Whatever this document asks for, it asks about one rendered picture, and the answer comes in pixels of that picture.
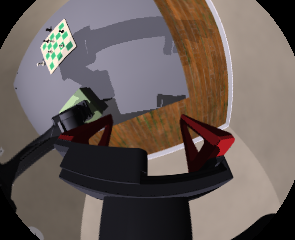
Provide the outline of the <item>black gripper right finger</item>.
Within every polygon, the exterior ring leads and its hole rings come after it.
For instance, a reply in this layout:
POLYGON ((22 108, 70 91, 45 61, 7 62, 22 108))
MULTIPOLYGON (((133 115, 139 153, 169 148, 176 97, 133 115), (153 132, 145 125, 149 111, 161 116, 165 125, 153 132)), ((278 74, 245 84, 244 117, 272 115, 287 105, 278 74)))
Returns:
POLYGON ((180 128, 186 153, 188 173, 198 171, 210 158, 223 156, 235 141, 231 133, 184 114, 181 114, 180 128), (199 152, 187 126, 204 139, 204 144, 199 152))

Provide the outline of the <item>green and cream chessboard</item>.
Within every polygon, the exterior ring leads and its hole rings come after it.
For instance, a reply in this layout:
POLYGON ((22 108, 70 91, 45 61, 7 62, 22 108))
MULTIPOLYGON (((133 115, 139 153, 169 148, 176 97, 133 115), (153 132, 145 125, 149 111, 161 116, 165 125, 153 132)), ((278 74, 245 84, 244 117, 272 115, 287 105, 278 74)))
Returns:
POLYGON ((77 47, 73 36, 69 30, 66 20, 62 20, 59 25, 51 32, 46 40, 54 40, 54 42, 44 42, 41 46, 41 50, 52 74, 58 65, 77 47), (58 32, 64 30, 63 33, 58 32), (62 45, 63 47, 58 47, 62 45), (46 51, 52 50, 52 53, 46 53, 46 51))

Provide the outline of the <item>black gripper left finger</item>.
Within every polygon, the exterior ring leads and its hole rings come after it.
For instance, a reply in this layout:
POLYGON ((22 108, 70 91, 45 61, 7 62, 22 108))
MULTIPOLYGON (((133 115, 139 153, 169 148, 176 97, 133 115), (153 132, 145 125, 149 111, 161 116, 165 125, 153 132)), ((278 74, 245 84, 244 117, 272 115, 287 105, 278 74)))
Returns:
POLYGON ((113 126, 112 115, 106 115, 95 121, 61 133, 58 139, 70 140, 76 143, 89 144, 89 139, 105 127, 99 146, 109 146, 113 126), (107 126, 106 126, 107 125, 107 126), (106 126, 106 127, 105 127, 106 126))

